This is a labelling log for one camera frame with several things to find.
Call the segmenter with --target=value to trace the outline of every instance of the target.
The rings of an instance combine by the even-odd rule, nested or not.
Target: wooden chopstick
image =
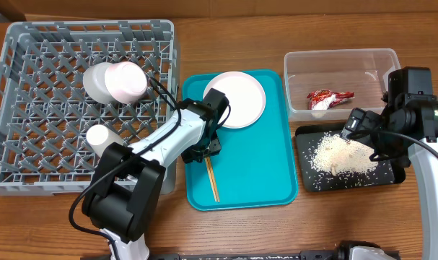
[[[220,202],[219,191],[217,190],[216,178],[214,176],[214,170],[212,169],[211,158],[206,157],[204,159],[206,162],[207,173],[209,175],[209,181],[211,182],[212,193],[214,194],[215,202]]]

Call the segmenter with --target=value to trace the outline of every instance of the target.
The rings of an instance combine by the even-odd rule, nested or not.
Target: clear plastic bin
[[[400,69],[392,49],[297,51],[284,57],[286,107],[290,121],[347,119],[352,108],[380,113],[388,74]],[[308,110],[315,90],[355,92],[355,98],[328,110]]]

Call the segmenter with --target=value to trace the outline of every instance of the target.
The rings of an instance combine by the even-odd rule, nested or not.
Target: black baking tray
[[[325,132],[340,134],[344,123],[324,123],[313,126],[300,126],[296,130],[297,158],[302,182],[308,191],[332,191],[338,189],[378,186],[404,182],[405,170],[390,161],[379,162],[376,169],[368,173],[351,173],[350,175],[319,172],[310,166],[313,154]]]

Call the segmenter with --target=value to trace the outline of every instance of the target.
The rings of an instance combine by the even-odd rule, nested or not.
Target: gray plastic dish rack
[[[98,163],[85,141],[89,127],[105,124],[130,144],[172,115],[150,87],[135,105],[92,100],[83,72],[104,61],[134,62],[177,95],[180,48],[171,21],[10,25],[0,58],[0,195],[82,191]]]

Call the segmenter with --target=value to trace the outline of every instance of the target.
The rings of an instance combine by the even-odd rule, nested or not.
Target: red candy wrapper
[[[307,98],[309,98],[308,108],[310,110],[326,110],[332,108],[335,105],[347,102],[354,98],[353,92],[333,92],[330,90],[317,90],[311,92]]]

